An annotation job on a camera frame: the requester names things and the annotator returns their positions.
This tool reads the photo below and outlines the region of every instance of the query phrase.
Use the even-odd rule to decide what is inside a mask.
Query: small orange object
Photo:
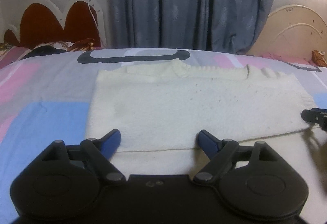
[[[320,67],[327,67],[327,62],[325,59],[325,52],[314,50],[312,52],[312,61]]]
[[[74,43],[68,51],[87,51],[94,50],[94,38],[87,38]]]

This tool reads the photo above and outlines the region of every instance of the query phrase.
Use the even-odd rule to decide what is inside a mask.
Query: headboard
[[[310,60],[313,50],[327,53],[327,26],[312,9],[287,5],[271,14],[248,54],[273,53]]]
[[[20,26],[6,26],[4,42],[33,49],[44,42],[94,38],[95,46],[101,46],[101,37],[107,45],[102,9],[96,0],[89,0],[89,4],[100,34],[87,0],[71,0],[63,13],[50,0],[32,0],[22,14]]]

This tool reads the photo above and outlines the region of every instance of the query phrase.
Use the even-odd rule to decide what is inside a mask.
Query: blue patch
[[[83,102],[34,102],[13,120],[0,146],[0,224],[18,217],[9,195],[13,180],[54,140],[83,141],[88,110]]]
[[[313,95],[313,99],[318,108],[327,109],[327,93],[319,93]]]

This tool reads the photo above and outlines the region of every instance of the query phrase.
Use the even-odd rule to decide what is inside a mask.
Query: curtain
[[[273,0],[109,0],[113,48],[236,53],[255,42]]]

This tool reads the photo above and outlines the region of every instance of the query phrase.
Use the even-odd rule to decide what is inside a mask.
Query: red headboard
[[[96,11],[93,7],[91,7],[91,11],[98,23],[99,12],[102,14],[102,11]],[[22,15],[20,29],[17,32],[19,39],[12,30],[8,29],[4,33],[4,42],[33,49],[44,42],[77,42],[86,38],[94,38],[95,46],[101,45],[99,32],[85,1],[74,2],[68,9],[64,21],[63,14],[59,10],[57,12],[59,14],[55,16],[53,9],[50,10],[41,3],[32,3]]]

